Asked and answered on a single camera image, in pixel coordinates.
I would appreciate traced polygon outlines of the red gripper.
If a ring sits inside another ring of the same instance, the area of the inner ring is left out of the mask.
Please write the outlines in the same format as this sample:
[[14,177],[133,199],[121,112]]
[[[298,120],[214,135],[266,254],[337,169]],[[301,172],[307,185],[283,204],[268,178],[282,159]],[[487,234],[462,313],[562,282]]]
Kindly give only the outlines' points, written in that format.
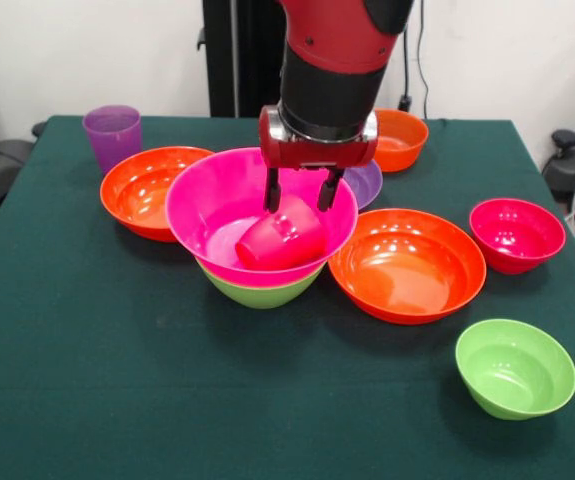
[[367,116],[359,135],[349,141],[326,142],[313,140],[291,129],[282,119],[277,105],[264,106],[259,116],[261,154],[267,168],[263,208],[275,213],[281,200],[279,169],[328,168],[321,185],[317,208],[328,211],[346,168],[363,166],[375,154],[378,140],[378,120],[374,111]]

